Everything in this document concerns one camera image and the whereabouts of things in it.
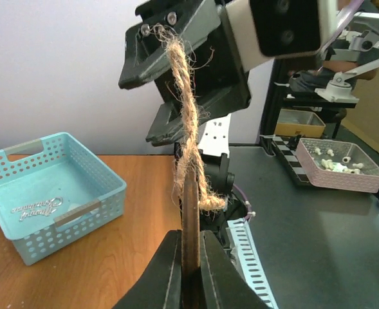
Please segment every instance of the black bracket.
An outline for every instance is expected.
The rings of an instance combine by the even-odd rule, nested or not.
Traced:
[[[167,16],[176,14],[176,24]],[[226,8],[215,0],[160,1],[151,0],[136,9],[143,22],[126,32],[125,64],[119,80],[122,89],[142,86],[155,81],[164,104],[148,132],[146,141],[153,146],[172,144],[183,136],[180,117],[180,94],[165,52],[155,35],[142,33],[142,26],[163,24],[185,43],[185,51],[196,60],[193,85],[196,84],[200,110],[199,125],[210,119],[224,117],[247,108],[251,94]]]

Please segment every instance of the rope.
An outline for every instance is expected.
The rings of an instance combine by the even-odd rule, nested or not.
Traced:
[[[188,169],[195,169],[199,185],[199,208],[204,211],[223,209],[225,200],[210,190],[198,150],[198,105],[192,92],[192,68],[188,64],[185,47],[176,35],[162,25],[157,24],[153,30],[158,39],[166,43],[167,56],[182,101],[181,116],[185,134],[181,142],[182,156],[178,161],[175,174],[178,195],[180,198],[183,196],[183,184]]]

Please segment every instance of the white cable tray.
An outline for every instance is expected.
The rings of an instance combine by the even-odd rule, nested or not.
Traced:
[[[259,260],[249,224],[241,218],[228,221],[228,226],[237,248],[237,258],[241,264],[246,283],[270,308],[278,309]]]

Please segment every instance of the cardboard box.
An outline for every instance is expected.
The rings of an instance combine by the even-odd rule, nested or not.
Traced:
[[[379,152],[379,69],[373,80],[359,80],[353,95],[360,101],[355,109],[348,110],[342,124]]]
[[[297,136],[320,138],[325,130],[325,123],[311,111],[282,109],[279,113],[275,134],[278,136]]]

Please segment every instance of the beige tray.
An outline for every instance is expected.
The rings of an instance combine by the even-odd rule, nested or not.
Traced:
[[[282,109],[279,113],[275,134],[278,136],[297,136],[319,138],[325,130],[325,123],[311,111]]]

